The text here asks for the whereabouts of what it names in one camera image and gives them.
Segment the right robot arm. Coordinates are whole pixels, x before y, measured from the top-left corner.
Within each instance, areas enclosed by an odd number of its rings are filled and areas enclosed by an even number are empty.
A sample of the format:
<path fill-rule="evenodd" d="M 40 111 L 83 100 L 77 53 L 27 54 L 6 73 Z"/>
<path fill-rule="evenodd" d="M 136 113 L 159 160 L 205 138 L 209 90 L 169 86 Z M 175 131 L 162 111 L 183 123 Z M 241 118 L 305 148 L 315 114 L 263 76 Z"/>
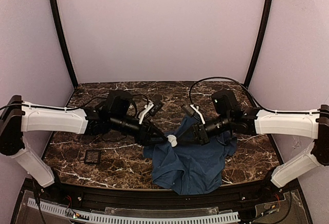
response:
<path fill-rule="evenodd" d="M 309 111 L 278 111 L 261 107 L 241 109 L 231 90 L 217 91 L 211 100 L 218 114 L 211 120 L 205 120 L 193 104 L 182 105 L 188 116 L 198 116 L 199 121 L 177 136 L 177 144 L 204 145 L 224 131 L 251 136 L 279 134 L 313 139 L 301 153 L 270 171 L 269 180 L 277 188 L 316 167 L 328 165 L 328 105 Z"/>

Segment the blue garment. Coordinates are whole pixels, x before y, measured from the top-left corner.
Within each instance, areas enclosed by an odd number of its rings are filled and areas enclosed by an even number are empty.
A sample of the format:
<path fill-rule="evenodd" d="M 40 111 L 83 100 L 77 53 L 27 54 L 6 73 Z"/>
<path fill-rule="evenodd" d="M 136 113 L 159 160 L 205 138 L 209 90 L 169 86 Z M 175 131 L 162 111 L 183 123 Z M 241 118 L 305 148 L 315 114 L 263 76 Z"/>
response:
<path fill-rule="evenodd" d="M 152 182 L 179 195 L 207 194 L 222 185 L 227 157 L 234 155 L 237 137 L 229 132 L 212 137 L 206 145 L 161 143 L 143 148 L 152 160 Z"/>

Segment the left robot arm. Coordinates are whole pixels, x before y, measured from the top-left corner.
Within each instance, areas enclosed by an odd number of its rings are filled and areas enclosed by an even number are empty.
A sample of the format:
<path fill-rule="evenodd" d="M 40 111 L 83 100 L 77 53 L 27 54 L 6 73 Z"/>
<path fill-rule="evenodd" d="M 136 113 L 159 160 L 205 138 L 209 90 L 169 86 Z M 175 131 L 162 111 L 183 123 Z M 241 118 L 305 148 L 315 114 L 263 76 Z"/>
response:
<path fill-rule="evenodd" d="M 46 188 L 55 183 L 55 175 L 23 138 L 25 132 L 102 135 L 114 130 L 133 137 L 142 146 L 168 141 L 159 128 L 145 119 L 157 113 L 161 104 L 148 101 L 144 110 L 132 116 L 127 113 L 130 106 L 136 106 L 134 95 L 125 90 L 110 91 L 95 107 L 42 106 L 15 95 L 1 108 L 1 154 L 14 159 Z"/>

